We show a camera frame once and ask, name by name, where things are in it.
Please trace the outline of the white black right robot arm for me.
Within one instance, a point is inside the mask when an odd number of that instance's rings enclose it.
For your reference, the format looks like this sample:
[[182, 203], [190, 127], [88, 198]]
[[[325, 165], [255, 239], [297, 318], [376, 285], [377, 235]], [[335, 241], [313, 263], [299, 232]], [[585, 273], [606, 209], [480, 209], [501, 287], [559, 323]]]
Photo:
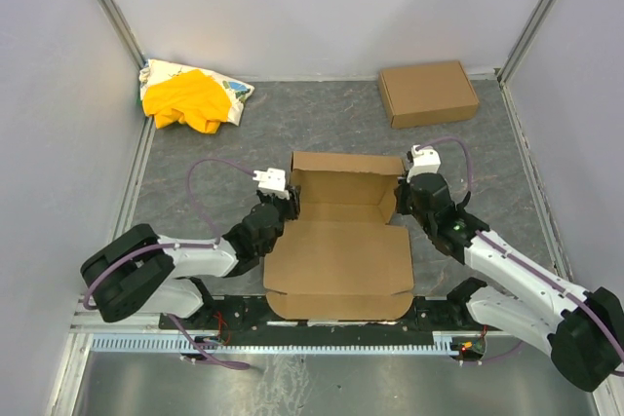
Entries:
[[521, 254], [455, 203], [438, 173], [401, 176], [395, 195], [397, 212], [413, 216], [437, 251], [495, 281], [453, 290], [473, 321], [541, 351], [582, 391], [622, 376], [623, 307], [613, 292], [573, 284]]

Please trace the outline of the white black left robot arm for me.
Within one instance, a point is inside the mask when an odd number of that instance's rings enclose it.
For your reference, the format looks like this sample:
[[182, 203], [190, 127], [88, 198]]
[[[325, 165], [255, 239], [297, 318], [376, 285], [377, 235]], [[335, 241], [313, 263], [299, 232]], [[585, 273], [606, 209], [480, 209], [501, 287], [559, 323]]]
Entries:
[[84, 307], [105, 322], [136, 313], [195, 315], [212, 302], [200, 279], [234, 278], [255, 268], [285, 223], [298, 219], [300, 192], [292, 185], [283, 197], [257, 190], [259, 203], [219, 239], [180, 240], [157, 235], [147, 223], [132, 227], [81, 266]]

